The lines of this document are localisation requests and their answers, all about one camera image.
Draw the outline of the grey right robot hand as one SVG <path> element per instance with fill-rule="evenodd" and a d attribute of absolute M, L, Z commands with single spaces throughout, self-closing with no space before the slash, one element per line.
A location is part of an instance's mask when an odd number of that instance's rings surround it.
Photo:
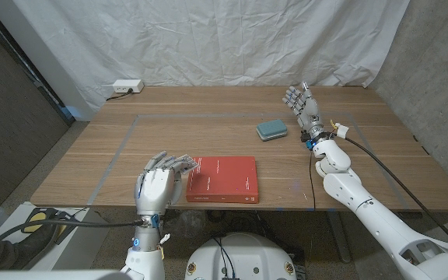
<path fill-rule="evenodd" d="M 290 86 L 286 90 L 282 101 L 297 117 L 302 130 L 308 133 L 311 138 L 315 138 L 325 132 L 324 125 L 317 101 L 313 98 L 309 86 L 306 82 L 302 82 L 301 86 L 302 89 Z"/>

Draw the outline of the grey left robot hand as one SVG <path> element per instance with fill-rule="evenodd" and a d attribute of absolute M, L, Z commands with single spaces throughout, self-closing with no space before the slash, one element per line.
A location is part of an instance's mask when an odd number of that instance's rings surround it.
<path fill-rule="evenodd" d="M 188 155 L 153 156 L 138 175 L 134 199 L 138 215 L 164 215 L 166 207 L 177 203 L 182 193 L 182 175 L 191 169 Z"/>

